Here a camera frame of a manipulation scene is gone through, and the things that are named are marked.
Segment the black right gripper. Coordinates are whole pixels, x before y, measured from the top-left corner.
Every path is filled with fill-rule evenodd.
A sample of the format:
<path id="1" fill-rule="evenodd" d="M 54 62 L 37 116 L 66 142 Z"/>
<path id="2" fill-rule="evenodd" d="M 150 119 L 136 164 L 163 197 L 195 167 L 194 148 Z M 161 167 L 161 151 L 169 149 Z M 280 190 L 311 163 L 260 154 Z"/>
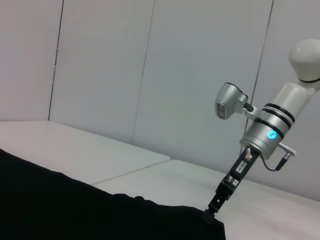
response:
<path id="1" fill-rule="evenodd" d="M 215 213 L 220 210 L 225 201 L 227 201 L 235 192 L 240 182 L 244 179 L 252 165 L 259 157 L 258 151 L 250 149 L 252 158 L 248 160 L 246 158 L 247 149 L 249 149 L 249 147 L 246 147 L 243 150 L 226 176 L 221 180 L 215 191 L 213 199 L 208 205 L 208 209 L 203 212 L 202 218 L 207 224 L 211 224 L 215 220 Z"/>

